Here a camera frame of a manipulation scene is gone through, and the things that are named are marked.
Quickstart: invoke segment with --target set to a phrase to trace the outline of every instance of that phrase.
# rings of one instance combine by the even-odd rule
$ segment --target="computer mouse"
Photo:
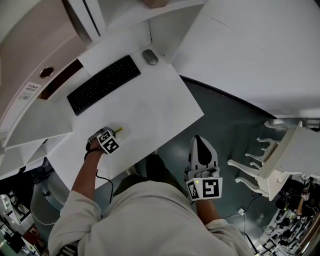
[[[150,49],[144,50],[142,52],[142,56],[145,58],[146,62],[148,62],[149,65],[155,65],[158,63],[157,56]]]

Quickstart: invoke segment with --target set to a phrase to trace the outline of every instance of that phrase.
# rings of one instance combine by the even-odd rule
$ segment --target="person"
[[[99,147],[97,140],[90,149]],[[221,219],[211,200],[195,202],[153,153],[147,177],[132,167],[101,216],[94,202],[102,150],[91,151],[81,167],[48,241],[51,256],[253,255],[238,229]]]

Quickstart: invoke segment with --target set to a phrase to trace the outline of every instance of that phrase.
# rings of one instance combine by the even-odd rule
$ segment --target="white sweatshirt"
[[[253,255],[237,228],[224,219],[203,225],[172,185],[141,182],[99,206],[72,191],[49,237],[49,252],[78,241],[79,256]]]

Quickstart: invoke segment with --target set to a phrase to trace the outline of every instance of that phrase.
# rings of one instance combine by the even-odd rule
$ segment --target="white desk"
[[[78,79],[79,83],[76,86],[73,83],[73,86],[59,92],[62,97],[58,106],[72,127],[72,133],[47,158],[69,189],[84,162],[88,137],[100,128],[124,128],[116,135],[120,148],[112,155],[103,155],[98,165],[99,175],[112,179],[203,116],[174,68],[151,45],[146,48],[153,50],[159,59],[158,64],[152,66],[146,63],[142,57],[144,49],[131,54],[141,75],[79,116],[74,114],[67,95],[90,78],[89,73],[82,68],[71,78]],[[97,179],[95,188],[104,183],[104,180]]]

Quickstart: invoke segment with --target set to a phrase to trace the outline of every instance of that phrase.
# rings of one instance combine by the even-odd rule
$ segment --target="white tabletop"
[[[141,75],[122,85],[76,116],[67,100],[75,89],[66,90],[58,101],[72,133],[55,148],[47,158],[65,185],[71,189],[84,162],[87,139],[104,126],[123,131],[116,137],[119,149],[112,155],[103,155],[99,175],[112,179],[130,166],[161,147],[203,116],[203,112],[174,68],[152,49],[159,61],[148,65],[139,50],[131,57]],[[89,73],[82,68],[80,86]],[[97,179],[95,188],[105,181]]]

